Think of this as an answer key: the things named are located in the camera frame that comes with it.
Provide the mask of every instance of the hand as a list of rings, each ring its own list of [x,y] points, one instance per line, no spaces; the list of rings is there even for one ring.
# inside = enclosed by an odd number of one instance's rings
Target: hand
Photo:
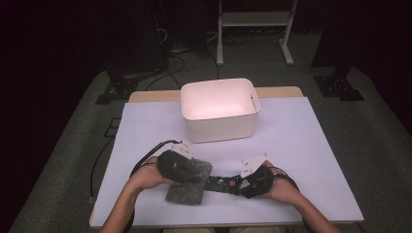
[[[161,176],[157,169],[157,156],[152,156],[130,177],[126,185],[140,192],[162,183],[178,184]]]
[[[281,174],[280,171],[273,168],[273,164],[269,161],[264,161],[263,165],[270,168],[274,175]],[[270,197],[275,201],[292,205],[301,198],[300,192],[291,183],[284,179],[274,179],[272,187],[264,194],[264,196]]]

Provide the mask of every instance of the floor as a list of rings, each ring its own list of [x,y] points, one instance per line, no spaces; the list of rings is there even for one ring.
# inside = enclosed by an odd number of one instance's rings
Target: floor
[[[185,83],[247,78],[254,86],[298,86],[309,101],[333,153],[352,189],[365,221],[338,224],[342,232],[410,232],[412,229],[412,139],[377,93],[371,79],[352,68],[348,79],[364,101],[325,98],[313,76],[333,68],[310,68],[320,34],[292,33],[289,47],[293,66],[285,63],[277,40],[282,34],[245,37],[242,46],[224,46],[224,66],[214,61],[216,46],[169,58],[171,77],[162,73],[139,82],[137,90],[178,89]],[[104,137],[114,117],[121,117],[124,100],[96,105],[109,82],[99,74],[62,133],[40,179],[11,232],[96,232],[88,220],[93,210],[90,173],[96,157],[92,192],[97,195],[113,141]],[[301,225],[289,226],[305,232]],[[138,229],[133,232],[157,232]]]

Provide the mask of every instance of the forearm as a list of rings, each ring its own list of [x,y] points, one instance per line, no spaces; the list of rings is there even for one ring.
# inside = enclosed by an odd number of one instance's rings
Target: forearm
[[[340,232],[304,195],[292,204],[316,233]]]
[[[140,189],[125,185],[99,232],[122,232],[133,213]]]

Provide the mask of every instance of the white paper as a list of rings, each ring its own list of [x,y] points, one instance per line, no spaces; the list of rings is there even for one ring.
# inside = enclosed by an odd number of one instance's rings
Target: white paper
[[[361,210],[336,162],[306,97],[262,98],[257,130],[246,139],[192,144],[193,157],[213,165],[212,176],[240,173],[244,158],[270,154],[304,195],[331,221],[363,220]],[[188,141],[180,102],[129,103],[101,185],[92,227],[100,227],[115,204],[133,166],[158,143]],[[163,147],[161,154],[168,147]],[[291,206],[257,197],[246,199],[205,191],[200,206],[165,201],[168,184],[143,191],[136,203],[134,226],[172,227],[207,224],[301,222]]]

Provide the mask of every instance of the white plastic bin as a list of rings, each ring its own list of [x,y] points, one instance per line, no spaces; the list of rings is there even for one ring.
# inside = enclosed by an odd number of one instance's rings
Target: white plastic bin
[[[247,79],[188,83],[181,101],[188,138],[194,143],[246,138],[255,132],[260,103]]]

